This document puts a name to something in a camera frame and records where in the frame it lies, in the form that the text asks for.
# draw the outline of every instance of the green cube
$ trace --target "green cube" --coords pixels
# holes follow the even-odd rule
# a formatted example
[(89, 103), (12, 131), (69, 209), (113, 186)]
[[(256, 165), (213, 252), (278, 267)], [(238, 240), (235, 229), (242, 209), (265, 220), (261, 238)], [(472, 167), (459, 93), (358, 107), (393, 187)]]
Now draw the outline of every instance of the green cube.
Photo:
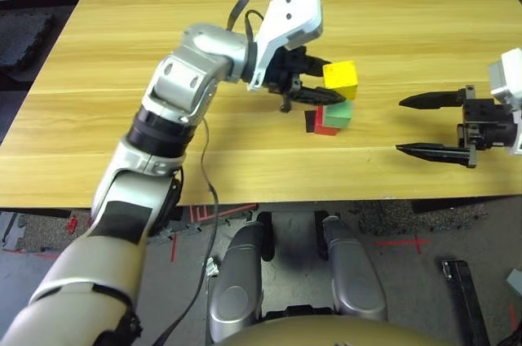
[(352, 118), (353, 102), (346, 100), (343, 103), (326, 105), (323, 108), (323, 126), (344, 128)]

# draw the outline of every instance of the stacked blocks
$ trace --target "stacked blocks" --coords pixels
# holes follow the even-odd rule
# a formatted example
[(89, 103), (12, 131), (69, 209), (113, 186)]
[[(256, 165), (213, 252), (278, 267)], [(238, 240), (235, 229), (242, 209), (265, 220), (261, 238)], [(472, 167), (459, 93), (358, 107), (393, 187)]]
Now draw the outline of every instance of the stacked blocks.
[(319, 135), (335, 135), (348, 126), (352, 119), (353, 100), (357, 92), (357, 72), (352, 61), (325, 64), (323, 66), (325, 88), (333, 89), (346, 97), (340, 104), (318, 107), (314, 132)]

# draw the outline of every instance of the yellow cube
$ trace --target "yellow cube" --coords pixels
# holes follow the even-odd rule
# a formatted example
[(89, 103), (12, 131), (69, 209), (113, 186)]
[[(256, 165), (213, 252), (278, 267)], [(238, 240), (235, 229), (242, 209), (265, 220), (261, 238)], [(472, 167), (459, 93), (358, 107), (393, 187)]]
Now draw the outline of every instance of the yellow cube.
[(357, 71), (353, 61), (330, 63), (323, 66), (326, 89), (333, 89), (347, 100), (354, 100), (357, 93)]

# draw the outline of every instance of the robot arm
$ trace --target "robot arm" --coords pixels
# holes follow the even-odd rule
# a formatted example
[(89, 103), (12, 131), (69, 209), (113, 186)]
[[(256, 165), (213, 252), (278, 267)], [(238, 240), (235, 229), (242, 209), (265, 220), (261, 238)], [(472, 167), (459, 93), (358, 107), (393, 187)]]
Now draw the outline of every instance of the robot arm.
[(522, 155), (522, 49), (502, 54), (489, 66), (491, 95), (477, 99), (475, 87), (458, 91), (431, 91), (412, 95), (399, 105), (415, 109), (439, 109), (462, 106), (462, 124), (458, 124), (458, 147), (443, 144), (398, 144), (400, 151), (428, 161), (451, 162), (474, 168), (477, 151), (506, 147), (510, 154)]
[[(179, 201), (185, 149), (218, 83), (265, 85), (266, 66), (278, 49), (321, 34), (320, 0), (290, 0), (296, 2), (290, 9), (288, 1), (272, 1), (259, 43), (211, 24), (184, 32), (181, 46), (157, 66), (100, 181), (93, 225), (60, 255), (2, 344), (131, 344), (139, 336), (135, 308), (146, 242)], [(288, 26), (273, 28), (288, 17)], [(319, 102), (339, 100), (334, 92), (330, 96), (321, 94)]]

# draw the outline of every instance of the wooden table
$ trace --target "wooden table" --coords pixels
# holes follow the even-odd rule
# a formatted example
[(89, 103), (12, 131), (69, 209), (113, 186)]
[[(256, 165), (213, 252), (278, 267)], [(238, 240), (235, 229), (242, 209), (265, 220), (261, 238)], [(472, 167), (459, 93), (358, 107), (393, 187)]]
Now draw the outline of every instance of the wooden table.
[[(0, 148), (0, 206), (89, 206), (156, 63), (181, 32), (224, 25), (236, 0), (81, 0)], [(254, 0), (264, 10), (268, 0)], [(354, 60), (355, 116), (336, 137), (306, 134), (303, 106), (222, 83), (208, 113), (206, 164), (221, 202), (452, 197), (522, 193), (522, 158), (480, 153), (479, 166), (431, 163), (395, 144), (456, 143), (460, 109), (418, 111), (399, 100), (475, 84), (517, 44), (516, 0), (322, 0), (324, 33), (309, 52)], [(320, 83), (306, 78), (309, 86)], [(188, 149), (182, 203), (210, 202)]]

